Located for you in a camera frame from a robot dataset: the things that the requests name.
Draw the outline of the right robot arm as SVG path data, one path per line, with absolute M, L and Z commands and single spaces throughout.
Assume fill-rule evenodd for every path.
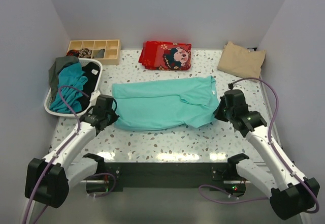
M 257 111 L 250 111 L 244 93 L 228 90 L 220 98 L 214 112 L 216 119 L 230 122 L 234 129 L 257 150 L 268 170 L 261 169 L 244 153 L 227 160 L 226 174 L 230 179 L 240 177 L 250 181 L 269 199 L 275 214 L 282 220 L 316 207 L 320 185 L 307 178 L 268 135 L 267 123 Z

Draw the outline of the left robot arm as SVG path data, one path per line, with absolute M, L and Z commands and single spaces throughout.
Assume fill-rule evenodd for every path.
M 112 96 L 98 96 L 95 105 L 78 118 L 75 128 L 59 146 L 42 159 L 32 159 L 27 167 L 25 197 L 58 208 L 79 182 L 106 175 L 103 157 L 87 153 L 78 163 L 74 159 L 101 131 L 117 121 L 116 109 Z

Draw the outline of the mint green t shirt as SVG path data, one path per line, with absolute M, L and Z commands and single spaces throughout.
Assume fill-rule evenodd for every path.
M 113 84 L 119 119 L 126 131 L 159 131 L 180 125 L 199 128 L 213 122 L 219 105 L 212 76 Z

